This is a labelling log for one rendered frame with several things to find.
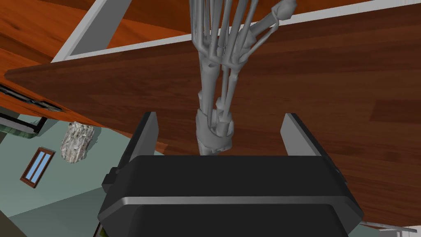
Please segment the brown framed window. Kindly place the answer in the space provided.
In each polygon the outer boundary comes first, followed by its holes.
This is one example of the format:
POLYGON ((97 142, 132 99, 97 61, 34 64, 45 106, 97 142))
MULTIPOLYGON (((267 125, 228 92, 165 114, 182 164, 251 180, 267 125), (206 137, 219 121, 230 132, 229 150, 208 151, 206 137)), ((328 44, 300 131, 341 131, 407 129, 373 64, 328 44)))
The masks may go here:
POLYGON ((55 151, 39 147, 20 180, 31 188, 36 188, 54 155, 55 151))

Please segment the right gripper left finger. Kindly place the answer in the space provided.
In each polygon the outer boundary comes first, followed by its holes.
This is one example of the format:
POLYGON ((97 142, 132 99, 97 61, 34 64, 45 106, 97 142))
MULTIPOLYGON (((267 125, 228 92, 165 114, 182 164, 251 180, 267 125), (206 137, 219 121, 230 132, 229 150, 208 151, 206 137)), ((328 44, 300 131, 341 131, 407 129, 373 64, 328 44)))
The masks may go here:
POLYGON ((155 152, 159 126, 156 112, 145 112, 118 164, 122 169, 137 156, 151 156, 155 152))

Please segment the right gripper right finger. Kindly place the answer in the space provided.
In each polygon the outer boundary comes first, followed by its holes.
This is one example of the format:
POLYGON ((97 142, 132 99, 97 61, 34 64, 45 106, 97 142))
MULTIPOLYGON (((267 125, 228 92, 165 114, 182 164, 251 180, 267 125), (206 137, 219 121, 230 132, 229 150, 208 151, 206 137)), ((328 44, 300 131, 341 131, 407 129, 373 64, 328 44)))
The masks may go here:
POLYGON ((280 134, 289 156, 328 157, 326 151, 296 113, 285 114, 280 134))

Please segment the grey rough rock shape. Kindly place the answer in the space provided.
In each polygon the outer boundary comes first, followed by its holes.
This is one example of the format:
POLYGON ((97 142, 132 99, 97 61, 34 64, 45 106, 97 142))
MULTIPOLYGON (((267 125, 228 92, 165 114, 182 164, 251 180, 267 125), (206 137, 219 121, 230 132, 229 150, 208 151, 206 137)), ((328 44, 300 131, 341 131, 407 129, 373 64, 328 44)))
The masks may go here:
POLYGON ((85 153, 94 135, 94 126, 71 122, 62 140, 60 152, 69 163, 77 163, 85 158, 85 153))

